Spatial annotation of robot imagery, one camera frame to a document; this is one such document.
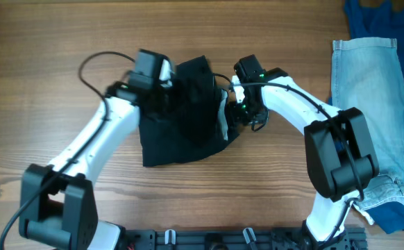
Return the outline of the black garment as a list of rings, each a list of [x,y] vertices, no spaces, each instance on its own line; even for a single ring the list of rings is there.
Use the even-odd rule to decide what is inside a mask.
[[[175,86],[170,113],[158,119],[141,116],[145,167],[202,160],[239,137],[227,105],[228,92],[217,86],[205,56],[177,65]]]

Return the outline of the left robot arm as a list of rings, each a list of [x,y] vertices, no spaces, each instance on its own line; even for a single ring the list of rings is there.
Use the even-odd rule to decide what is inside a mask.
[[[160,53],[139,50],[134,69],[97,91],[101,103],[74,141],[48,165],[22,176],[19,234],[56,249],[126,249],[126,229],[98,217],[94,186],[118,146],[138,127],[142,111],[165,113],[174,66]]]

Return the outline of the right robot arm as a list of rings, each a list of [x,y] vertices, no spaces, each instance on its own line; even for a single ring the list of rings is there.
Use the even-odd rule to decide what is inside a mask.
[[[262,68],[254,55],[239,59],[234,70],[234,121],[259,131],[271,111],[284,117],[304,137],[307,172],[317,191],[302,227],[297,232],[278,229],[274,240],[289,240],[299,249],[351,247],[345,219],[379,173],[364,115],[357,108],[342,110],[320,101],[281,68]]]

